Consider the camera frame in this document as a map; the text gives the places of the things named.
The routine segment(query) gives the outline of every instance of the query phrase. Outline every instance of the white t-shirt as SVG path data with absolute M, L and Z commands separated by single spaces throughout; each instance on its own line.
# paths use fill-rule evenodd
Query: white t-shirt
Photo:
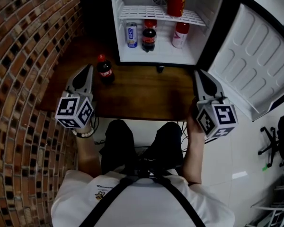
M 77 227 L 105 194 L 125 175 L 109 172 L 96 178 L 70 170 L 52 207 L 54 227 Z M 228 207 L 202 185 L 188 186 L 178 175 L 167 178 L 188 199 L 207 227 L 231 227 L 235 218 Z M 178 200 L 152 179 L 139 179 L 128 186 L 107 208 L 96 227 L 193 227 Z

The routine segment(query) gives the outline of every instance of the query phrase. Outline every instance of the blue and white can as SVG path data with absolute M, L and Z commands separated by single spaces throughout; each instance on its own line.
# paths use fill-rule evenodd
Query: blue and white can
M 129 48 L 136 48 L 138 45 L 137 24 L 134 22 L 126 24 L 126 41 Z

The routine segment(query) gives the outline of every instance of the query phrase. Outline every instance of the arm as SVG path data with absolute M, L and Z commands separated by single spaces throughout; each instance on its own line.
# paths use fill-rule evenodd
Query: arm
M 76 129 L 78 133 L 87 133 L 91 130 L 90 123 L 84 129 Z M 76 137 L 78 147 L 78 168 L 79 171 L 89 174 L 92 177 L 101 175 L 101 164 L 99 153 L 95 150 L 93 137 L 86 139 Z
M 189 183 L 201 184 L 201 171 L 204 151 L 204 133 L 200 125 L 193 119 L 192 113 L 196 110 L 193 105 L 187 118 L 187 152 L 182 165 L 182 176 Z

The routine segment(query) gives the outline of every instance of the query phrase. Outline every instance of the person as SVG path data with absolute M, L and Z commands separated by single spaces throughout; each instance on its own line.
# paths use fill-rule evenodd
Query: person
M 122 120 L 112 121 L 100 150 L 101 163 L 92 137 L 76 137 L 79 170 L 66 173 L 51 210 L 53 226 L 233 226 L 232 211 L 201 185 L 204 133 L 191 113 L 186 122 L 184 158 L 182 132 L 174 122 L 159 129 L 153 144 L 138 157 L 131 130 Z M 81 133 L 90 130 L 90 126 L 76 129 Z M 139 159 L 144 159 L 142 165 L 146 162 L 152 169 L 160 169 L 153 175 L 162 176 L 151 178 L 141 170 L 145 177 L 115 194 L 124 179 L 135 174 L 135 167 L 139 169 Z

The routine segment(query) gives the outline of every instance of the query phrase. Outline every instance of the black office chair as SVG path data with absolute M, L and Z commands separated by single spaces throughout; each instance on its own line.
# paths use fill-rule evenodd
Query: black office chair
M 284 166 L 284 116 L 282 116 L 278 123 L 278 132 L 276 136 L 275 128 L 271 127 L 270 131 L 272 134 L 269 133 L 266 127 L 261 128 L 261 132 L 266 132 L 269 140 L 270 145 L 266 147 L 264 150 L 259 151 L 257 154 L 260 156 L 264 152 L 271 149 L 271 156 L 270 156 L 270 163 L 267 164 L 267 167 L 271 167 L 273 164 L 274 156 L 276 152 L 280 152 L 280 156 L 282 158 L 282 162 L 280 163 L 280 167 Z

